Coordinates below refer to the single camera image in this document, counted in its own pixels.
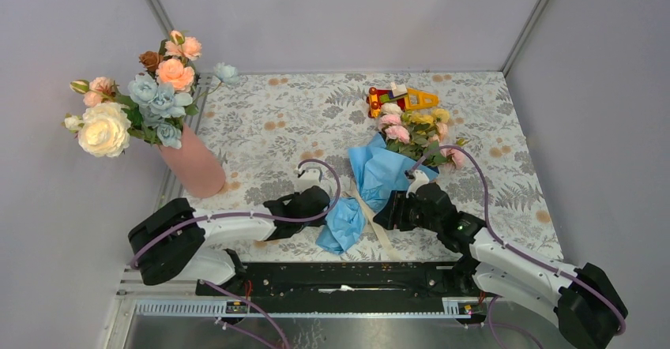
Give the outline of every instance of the yellow flower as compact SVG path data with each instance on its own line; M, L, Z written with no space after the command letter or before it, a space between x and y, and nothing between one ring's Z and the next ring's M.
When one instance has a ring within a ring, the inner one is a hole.
M435 119L429 114L412 114L409 121L415 124L435 124Z
M439 122L448 122L449 121L449 111L443 110L442 108L438 108L437 110L433 110L432 113L433 117L436 118Z

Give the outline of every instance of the white wall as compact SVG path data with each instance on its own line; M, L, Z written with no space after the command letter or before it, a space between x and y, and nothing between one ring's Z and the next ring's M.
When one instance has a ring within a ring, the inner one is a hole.
M566 259L627 304L611 349L668 347L670 0L552 0L508 78Z
M500 69L537 0L161 0L202 69Z
M144 0L0 0L0 21L0 347L91 349L164 165L136 141L96 159L59 123L84 110L70 80L125 88L161 33Z

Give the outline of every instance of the light blue rose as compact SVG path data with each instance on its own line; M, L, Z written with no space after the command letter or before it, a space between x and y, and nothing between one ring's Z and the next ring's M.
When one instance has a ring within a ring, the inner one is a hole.
M239 82L239 74L237 68L219 62L214 66L214 75L225 84L235 84Z
M146 126L151 127L158 126L160 123L164 121L163 116L160 116L159 114L154 114L148 108L140 107L140 114L142 114L142 121L145 123Z
M140 107L148 107L149 103L156 97L158 84L150 75L136 75L134 81L128 84L130 98Z
M168 124L166 122L160 123L156 127L156 135L158 136L158 139L163 144L163 146L169 146L175 149L182 147L182 133L172 124Z
M149 103L149 110L163 118L178 118L186 114L185 106L193 103L193 97L186 92L175 94L172 83L158 86L156 97Z

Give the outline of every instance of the blue paper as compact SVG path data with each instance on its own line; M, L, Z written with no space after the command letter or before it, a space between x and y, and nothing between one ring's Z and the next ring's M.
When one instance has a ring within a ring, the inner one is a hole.
M375 213L384 208L391 191L409 188L405 171L416 161L386 150L381 135L375 134L368 146L350 148L348 153L360 196ZM430 180L438 176L438 173L425 166L419 166L419 169ZM358 201L351 197L341 197L326 216L326 227L316 243L324 250L339 255L358 242L364 228L365 216Z

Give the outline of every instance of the floral tablecloth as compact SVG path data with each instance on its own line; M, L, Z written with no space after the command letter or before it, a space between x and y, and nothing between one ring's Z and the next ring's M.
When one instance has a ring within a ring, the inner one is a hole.
M484 169L491 189L491 223L499 233L548 257L562 258L525 137L501 73L347 73L250 75L208 96L198 136L219 156L228 184L215 197L190 203L199 209L241 209L293 192L297 163L319 158L333 165L348 189L347 149L375 134L365 95L391 81L432 92L452 114L450 137L466 145ZM483 190L468 164L441 171L438 184L459 209L483 215ZM276 242L233 242L243 261L388 261L367 228L342 256L316 246L322 228L307 228ZM451 261L430 231L389 231L403 261Z

